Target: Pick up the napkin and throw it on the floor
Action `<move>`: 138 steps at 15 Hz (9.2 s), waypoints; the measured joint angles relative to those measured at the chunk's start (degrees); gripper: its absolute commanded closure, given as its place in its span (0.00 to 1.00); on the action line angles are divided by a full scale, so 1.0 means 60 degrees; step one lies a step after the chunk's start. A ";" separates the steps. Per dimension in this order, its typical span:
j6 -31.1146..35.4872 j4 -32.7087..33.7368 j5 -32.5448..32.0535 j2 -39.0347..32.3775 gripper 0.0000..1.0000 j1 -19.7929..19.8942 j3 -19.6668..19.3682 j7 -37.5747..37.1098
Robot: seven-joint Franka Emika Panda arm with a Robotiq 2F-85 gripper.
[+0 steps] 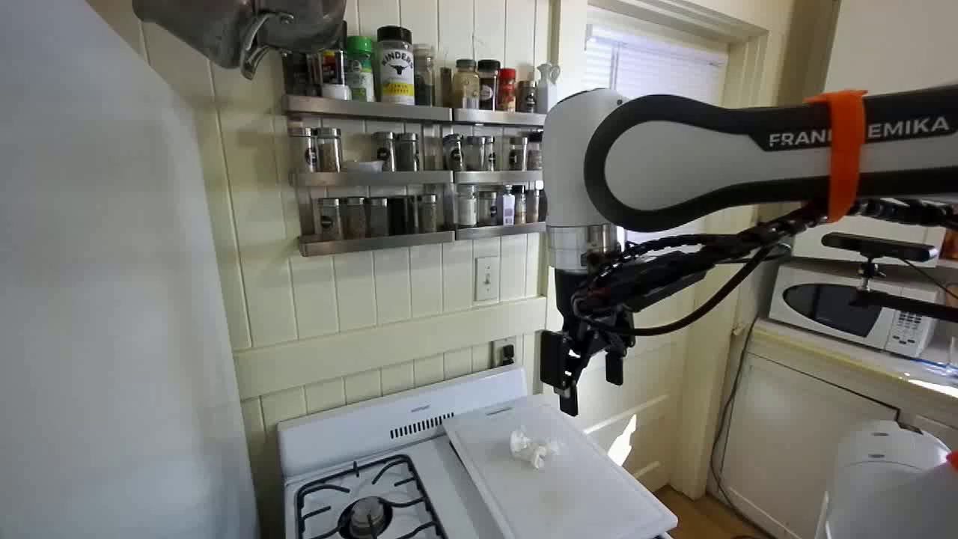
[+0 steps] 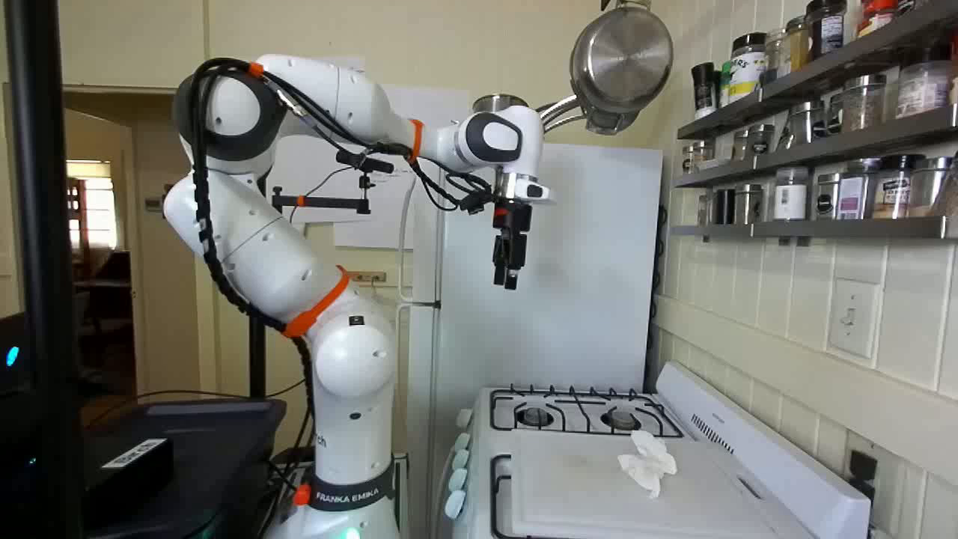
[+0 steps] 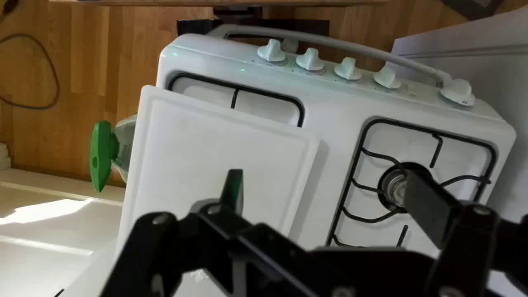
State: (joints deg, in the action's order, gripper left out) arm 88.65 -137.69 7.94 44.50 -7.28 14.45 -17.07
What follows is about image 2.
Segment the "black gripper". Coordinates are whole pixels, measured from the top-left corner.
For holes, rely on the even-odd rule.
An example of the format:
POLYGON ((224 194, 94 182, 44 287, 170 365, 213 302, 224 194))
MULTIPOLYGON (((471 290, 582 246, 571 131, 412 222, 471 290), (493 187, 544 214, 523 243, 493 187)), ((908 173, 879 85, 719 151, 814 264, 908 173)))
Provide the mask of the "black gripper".
POLYGON ((493 205, 493 285, 519 290, 519 276, 528 257, 528 230, 534 206, 520 202, 493 205))

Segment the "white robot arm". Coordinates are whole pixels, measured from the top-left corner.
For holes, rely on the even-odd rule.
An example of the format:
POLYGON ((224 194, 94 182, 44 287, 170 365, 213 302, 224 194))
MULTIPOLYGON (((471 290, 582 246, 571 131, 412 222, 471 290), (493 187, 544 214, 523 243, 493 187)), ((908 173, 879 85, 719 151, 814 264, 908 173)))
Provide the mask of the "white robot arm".
POLYGON ((275 143, 315 134, 357 164, 374 154, 436 167, 463 193, 445 205, 493 214, 493 281, 519 285, 538 182, 543 116, 523 104, 429 125, 392 110, 362 71, 290 53, 213 56, 177 88, 177 131, 191 170, 162 202, 215 287, 285 332, 305 359, 315 467, 267 539, 400 539, 394 514, 394 335, 351 276, 260 194, 275 143))

